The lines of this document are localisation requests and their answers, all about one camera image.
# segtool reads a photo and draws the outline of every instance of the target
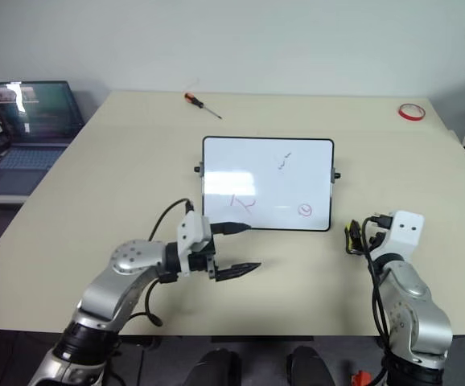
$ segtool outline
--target whiteboard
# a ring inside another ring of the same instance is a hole
[[[212,223],[326,231],[331,139],[205,137],[203,211]]]

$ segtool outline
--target red screwdriver handle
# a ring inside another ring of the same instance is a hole
[[[190,92],[184,94],[184,99],[186,99],[186,102],[191,103],[192,105],[195,105],[200,109],[204,107],[204,103],[195,98],[195,96]]]

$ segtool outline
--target beige table surface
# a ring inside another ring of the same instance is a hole
[[[260,261],[215,283],[206,273],[160,285],[151,309],[125,334],[375,334],[371,283],[344,252],[344,225],[404,209],[426,217],[414,265],[434,300],[465,334],[465,151],[426,99],[199,93],[223,121],[180,93],[112,92],[26,201],[0,239],[0,328],[63,330],[86,285],[117,245],[146,238],[171,202],[200,206],[193,171],[205,135],[332,138],[335,167],[329,232],[250,231],[217,236],[217,263]],[[397,115],[404,102],[423,121]],[[175,239],[173,211],[157,237]]]

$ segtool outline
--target black shoe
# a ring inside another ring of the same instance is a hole
[[[286,375],[291,386],[335,386],[318,352],[300,346],[286,357]]]
[[[210,351],[194,366],[183,386],[241,386],[241,359],[221,348]]]

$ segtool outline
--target red object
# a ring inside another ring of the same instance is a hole
[[[200,109],[204,107],[204,103],[202,103],[197,98],[195,98],[195,95],[193,95],[191,92],[185,93],[184,99],[186,100],[187,103],[191,103],[192,105],[195,105]]]
[[[416,114],[410,113],[410,110],[414,110]],[[426,116],[426,111],[419,105],[404,103],[399,106],[399,115],[409,121],[421,121]]]
[[[359,371],[355,376],[351,378],[351,385],[352,386],[365,386],[372,381],[372,377],[368,372]]]

